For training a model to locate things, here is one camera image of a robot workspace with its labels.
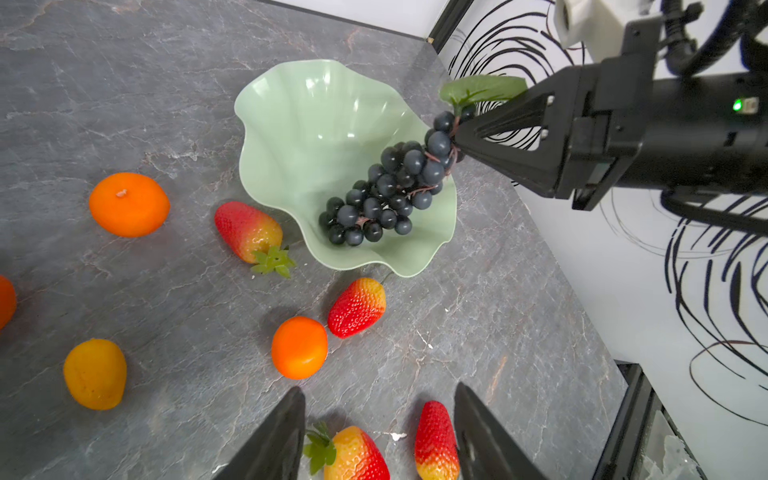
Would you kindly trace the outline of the fake kumquat upper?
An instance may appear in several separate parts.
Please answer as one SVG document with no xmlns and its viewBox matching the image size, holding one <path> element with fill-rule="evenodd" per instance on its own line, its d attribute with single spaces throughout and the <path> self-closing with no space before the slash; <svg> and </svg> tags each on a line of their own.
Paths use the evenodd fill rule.
<svg viewBox="0 0 768 480">
<path fill-rule="evenodd" d="M 63 375 L 70 395 L 79 405 L 105 411 L 122 401 L 127 363 L 117 344 L 105 339 L 91 339 L 69 352 Z"/>
</svg>

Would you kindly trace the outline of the fake strawberry beside bowl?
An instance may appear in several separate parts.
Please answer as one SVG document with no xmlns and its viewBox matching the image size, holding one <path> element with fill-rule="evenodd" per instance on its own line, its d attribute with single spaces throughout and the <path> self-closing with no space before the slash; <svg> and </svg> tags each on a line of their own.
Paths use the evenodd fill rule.
<svg viewBox="0 0 768 480">
<path fill-rule="evenodd" d="M 239 201 L 229 201 L 214 215 L 215 226 L 236 256 L 251 265 L 254 274 L 276 273 L 291 278 L 296 263 L 283 246 L 283 230 L 270 215 Z"/>
</svg>

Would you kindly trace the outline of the fake orange upper right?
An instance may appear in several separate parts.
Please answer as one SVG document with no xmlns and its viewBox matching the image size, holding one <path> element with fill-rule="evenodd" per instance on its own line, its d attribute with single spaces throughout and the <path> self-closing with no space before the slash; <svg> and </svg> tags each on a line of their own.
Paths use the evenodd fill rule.
<svg viewBox="0 0 768 480">
<path fill-rule="evenodd" d="M 110 175 L 89 197 L 94 220 L 107 232 L 125 238 L 151 234 L 163 225 L 170 201 L 152 178 L 130 172 Z"/>
</svg>

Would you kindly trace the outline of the dark fake grape bunch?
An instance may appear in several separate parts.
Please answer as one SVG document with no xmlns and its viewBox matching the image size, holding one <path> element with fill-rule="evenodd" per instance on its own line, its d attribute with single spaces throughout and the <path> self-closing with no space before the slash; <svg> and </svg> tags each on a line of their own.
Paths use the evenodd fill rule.
<svg viewBox="0 0 768 480">
<path fill-rule="evenodd" d="M 477 116 L 481 103 L 501 104 L 527 89 L 523 78 L 473 75 L 445 84 L 440 98 L 450 108 L 434 116 L 421 142 L 399 142 L 384 148 L 344 197 L 332 197 L 318 223 L 333 245 L 357 247 L 378 242 L 387 230 L 412 232 L 410 216 L 431 207 L 456 163 L 465 154 L 456 144 L 458 128 Z"/>
</svg>

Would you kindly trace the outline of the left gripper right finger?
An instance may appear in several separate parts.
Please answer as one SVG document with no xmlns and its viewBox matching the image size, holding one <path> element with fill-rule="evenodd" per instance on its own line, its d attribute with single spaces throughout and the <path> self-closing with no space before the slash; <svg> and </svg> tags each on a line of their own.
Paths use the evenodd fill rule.
<svg viewBox="0 0 768 480">
<path fill-rule="evenodd" d="M 463 479 L 546 479 L 464 383 L 457 385 L 454 394 L 454 429 Z"/>
</svg>

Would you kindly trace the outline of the light green wavy fruit bowl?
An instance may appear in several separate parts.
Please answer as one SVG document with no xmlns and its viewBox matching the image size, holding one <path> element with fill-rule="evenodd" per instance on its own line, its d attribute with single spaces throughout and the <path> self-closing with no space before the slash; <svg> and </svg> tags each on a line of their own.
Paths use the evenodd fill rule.
<svg viewBox="0 0 768 480">
<path fill-rule="evenodd" d="M 429 209 L 415 211 L 413 230 L 376 243 L 334 246 L 319 224 L 333 196 L 367 176 L 382 150 L 420 140 L 428 130 L 391 86 L 334 60 L 278 64 L 248 83 L 234 111 L 244 126 L 239 176 L 257 203 L 286 212 L 312 256 L 339 271 L 381 264 L 410 278 L 454 236 L 457 187 L 447 179 Z"/>
</svg>

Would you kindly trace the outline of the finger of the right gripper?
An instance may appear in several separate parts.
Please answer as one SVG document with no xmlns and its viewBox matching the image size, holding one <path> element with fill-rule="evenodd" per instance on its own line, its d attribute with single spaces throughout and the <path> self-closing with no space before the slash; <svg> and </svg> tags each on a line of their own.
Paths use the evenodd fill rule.
<svg viewBox="0 0 768 480">
<path fill-rule="evenodd" d="M 473 75 L 452 82 L 458 109 L 494 107 L 457 127 L 466 154 L 539 196 L 557 196 L 565 144 L 574 119 L 579 69 L 564 68 L 528 86 L 523 78 Z"/>
</svg>

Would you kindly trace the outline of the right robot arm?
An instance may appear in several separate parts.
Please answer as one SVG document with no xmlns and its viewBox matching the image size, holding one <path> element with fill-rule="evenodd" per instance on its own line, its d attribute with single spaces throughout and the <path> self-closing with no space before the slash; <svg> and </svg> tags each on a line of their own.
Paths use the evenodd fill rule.
<svg viewBox="0 0 768 480">
<path fill-rule="evenodd" d="M 470 157 L 545 198 L 594 209 L 613 187 L 767 189 L 767 80 L 656 79 L 662 23 L 631 22 L 620 53 L 571 66 L 458 128 Z"/>
</svg>

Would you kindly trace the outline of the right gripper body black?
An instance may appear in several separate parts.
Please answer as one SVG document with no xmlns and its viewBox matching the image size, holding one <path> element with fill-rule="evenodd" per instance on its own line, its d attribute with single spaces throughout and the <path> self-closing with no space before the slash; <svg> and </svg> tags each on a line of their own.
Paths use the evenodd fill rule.
<svg viewBox="0 0 768 480">
<path fill-rule="evenodd" d="M 594 209 L 639 155 L 650 118 L 663 20 L 637 18 L 584 45 L 592 62 L 578 75 L 557 195 L 573 192 L 572 208 Z"/>
</svg>

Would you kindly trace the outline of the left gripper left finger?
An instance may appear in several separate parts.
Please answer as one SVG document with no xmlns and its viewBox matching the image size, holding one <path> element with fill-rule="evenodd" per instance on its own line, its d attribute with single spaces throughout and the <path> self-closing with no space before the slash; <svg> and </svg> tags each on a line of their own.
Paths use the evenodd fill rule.
<svg viewBox="0 0 768 480">
<path fill-rule="evenodd" d="M 296 480 L 306 433 L 306 399 L 294 386 L 215 480 Z"/>
</svg>

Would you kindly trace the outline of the fake orange by bowl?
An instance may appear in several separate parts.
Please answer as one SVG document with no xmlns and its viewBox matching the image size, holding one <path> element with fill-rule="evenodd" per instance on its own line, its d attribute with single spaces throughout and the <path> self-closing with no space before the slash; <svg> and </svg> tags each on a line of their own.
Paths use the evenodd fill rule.
<svg viewBox="0 0 768 480">
<path fill-rule="evenodd" d="M 275 332 L 271 359 L 278 372 L 292 380 L 303 380 L 317 373 L 328 355 L 324 326 L 311 318 L 293 317 Z"/>
</svg>

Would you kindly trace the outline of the fake strawberry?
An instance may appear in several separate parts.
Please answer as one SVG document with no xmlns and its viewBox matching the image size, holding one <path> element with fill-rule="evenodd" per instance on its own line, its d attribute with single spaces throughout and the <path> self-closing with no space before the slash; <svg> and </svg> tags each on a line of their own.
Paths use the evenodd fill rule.
<svg viewBox="0 0 768 480">
<path fill-rule="evenodd" d="M 357 279 L 331 307 L 328 328 L 338 338 L 349 338 L 380 320 L 386 306 L 386 292 L 381 283 L 372 278 Z"/>
<path fill-rule="evenodd" d="M 422 408 L 414 440 L 414 460 L 421 479 L 459 478 L 454 428 L 447 408 L 438 401 L 428 401 Z"/>
<path fill-rule="evenodd" d="M 283 246 L 283 230 L 270 215 L 239 201 L 229 201 L 214 215 L 215 226 L 236 256 L 251 265 L 254 274 L 276 273 L 291 278 L 296 263 Z"/>
<path fill-rule="evenodd" d="M 347 427 L 333 437 L 323 422 L 306 432 L 303 454 L 309 459 L 311 475 L 323 473 L 329 479 L 389 480 L 386 461 L 372 438 L 357 426 Z"/>
</svg>

